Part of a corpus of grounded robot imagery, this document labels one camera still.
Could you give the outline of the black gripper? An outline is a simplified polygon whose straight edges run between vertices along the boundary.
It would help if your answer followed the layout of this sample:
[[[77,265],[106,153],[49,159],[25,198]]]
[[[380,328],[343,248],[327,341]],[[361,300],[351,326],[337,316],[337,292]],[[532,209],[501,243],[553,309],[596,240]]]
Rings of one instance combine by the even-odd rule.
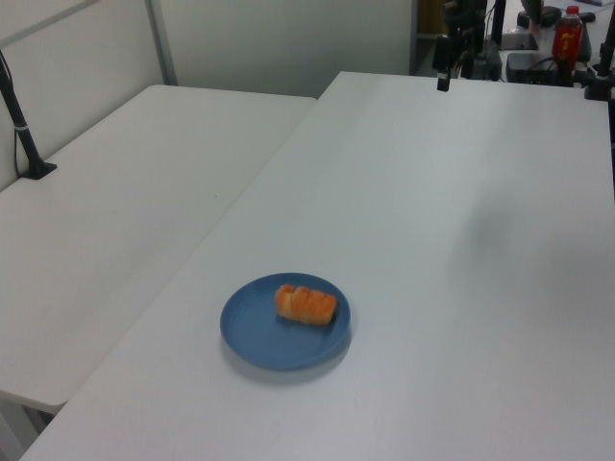
[[[464,52],[459,60],[459,77],[474,77],[475,52],[480,52],[484,43],[486,0],[445,1],[442,17],[448,27],[448,35],[436,38],[433,69],[436,71],[437,90],[448,92],[451,79],[451,42],[455,52]]]

